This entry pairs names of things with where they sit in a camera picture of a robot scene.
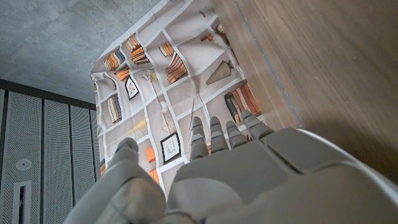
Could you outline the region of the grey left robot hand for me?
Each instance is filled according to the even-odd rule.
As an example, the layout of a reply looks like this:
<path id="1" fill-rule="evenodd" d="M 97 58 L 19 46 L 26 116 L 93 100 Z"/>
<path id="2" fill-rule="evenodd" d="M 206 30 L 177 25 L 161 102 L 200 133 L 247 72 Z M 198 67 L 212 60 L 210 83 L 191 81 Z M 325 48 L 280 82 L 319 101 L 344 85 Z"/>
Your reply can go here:
<path id="1" fill-rule="evenodd" d="M 170 192 L 139 165 L 123 139 L 102 178 L 67 223 L 396 223 L 397 186 L 330 141 L 306 130 L 274 131 L 248 111 L 248 141 L 232 121 L 192 120 L 190 161 Z"/>

